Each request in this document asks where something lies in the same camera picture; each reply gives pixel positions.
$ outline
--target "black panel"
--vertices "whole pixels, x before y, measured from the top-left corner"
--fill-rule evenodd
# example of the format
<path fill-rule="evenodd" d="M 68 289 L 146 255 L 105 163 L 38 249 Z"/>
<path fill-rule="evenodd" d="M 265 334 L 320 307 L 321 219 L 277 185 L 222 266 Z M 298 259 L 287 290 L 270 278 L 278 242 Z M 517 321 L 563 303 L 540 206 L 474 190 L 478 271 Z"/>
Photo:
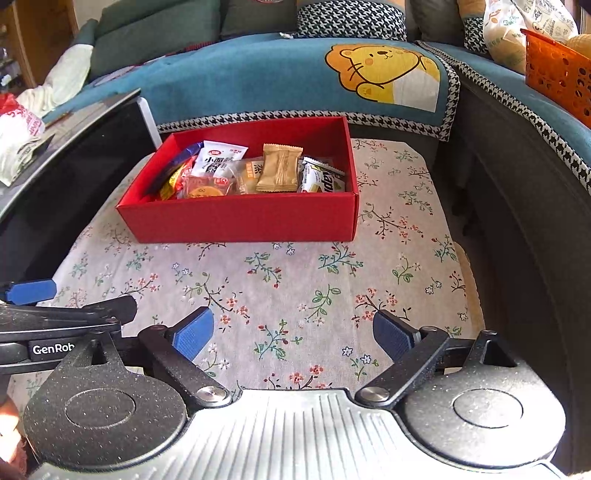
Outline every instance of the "black panel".
<path fill-rule="evenodd" d="M 153 151 L 137 103 L 99 121 L 47 167 L 0 225 L 0 279 L 51 278 L 115 187 Z"/>

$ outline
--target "white snack package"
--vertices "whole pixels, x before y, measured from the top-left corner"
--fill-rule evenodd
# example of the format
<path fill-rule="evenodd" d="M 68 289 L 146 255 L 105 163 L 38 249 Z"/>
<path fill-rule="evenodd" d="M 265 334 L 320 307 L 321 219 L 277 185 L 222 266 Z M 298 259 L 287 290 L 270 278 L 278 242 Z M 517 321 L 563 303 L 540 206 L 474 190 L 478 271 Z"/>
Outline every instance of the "white snack package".
<path fill-rule="evenodd" d="M 228 169 L 226 163 L 241 160 L 247 150 L 248 147 L 241 145 L 204 140 L 203 148 L 195 160 L 191 175 L 193 177 L 231 178 L 232 172 Z"/>
<path fill-rule="evenodd" d="M 301 192 L 333 193 L 344 192 L 345 172 L 324 164 L 313 158 L 303 157 L 304 173 L 301 181 Z"/>

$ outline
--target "floral tablecloth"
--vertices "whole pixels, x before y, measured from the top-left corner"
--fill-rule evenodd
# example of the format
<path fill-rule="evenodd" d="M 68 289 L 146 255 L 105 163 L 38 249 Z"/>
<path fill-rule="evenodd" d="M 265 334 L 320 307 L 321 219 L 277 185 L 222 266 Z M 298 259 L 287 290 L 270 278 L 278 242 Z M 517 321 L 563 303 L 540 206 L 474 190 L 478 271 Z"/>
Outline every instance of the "floral tablecloth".
<path fill-rule="evenodd" d="M 474 338 L 480 326 L 470 321 L 463 274 L 423 158 L 401 142 L 352 144 L 361 191 L 353 242 L 138 244 L 115 205 L 145 159 L 72 246 L 47 304 L 81 307 L 133 295 L 138 314 L 125 336 L 173 325 L 207 305 L 216 329 L 195 363 L 233 391 L 355 392 L 391 364 L 373 338 L 376 309 Z M 12 377 L 9 393 L 20 408 L 47 375 Z"/>

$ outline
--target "wooden furniture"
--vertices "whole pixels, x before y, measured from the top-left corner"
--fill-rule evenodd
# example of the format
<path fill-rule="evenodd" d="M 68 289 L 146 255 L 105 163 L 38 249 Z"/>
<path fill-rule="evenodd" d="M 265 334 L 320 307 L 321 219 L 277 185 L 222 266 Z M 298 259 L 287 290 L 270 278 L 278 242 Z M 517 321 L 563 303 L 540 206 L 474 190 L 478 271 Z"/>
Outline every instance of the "wooden furniture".
<path fill-rule="evenodd" d="M 26 88 L 43 84 L 78 32 L 72 0 L 16 0 L 0 11 L 2 25 L 5 48 Z"/>

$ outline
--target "orange basket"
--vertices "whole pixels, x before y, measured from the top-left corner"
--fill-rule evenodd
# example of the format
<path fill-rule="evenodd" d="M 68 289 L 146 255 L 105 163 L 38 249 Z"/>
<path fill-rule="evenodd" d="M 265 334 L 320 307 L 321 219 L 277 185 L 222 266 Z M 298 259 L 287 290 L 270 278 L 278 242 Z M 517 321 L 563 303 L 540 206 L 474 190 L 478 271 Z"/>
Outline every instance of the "orange basket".
<path fill-rule="evenodd" d="M 525 83 L 591 128 L 591 60 L 537 32 L 527 40 Z"/>

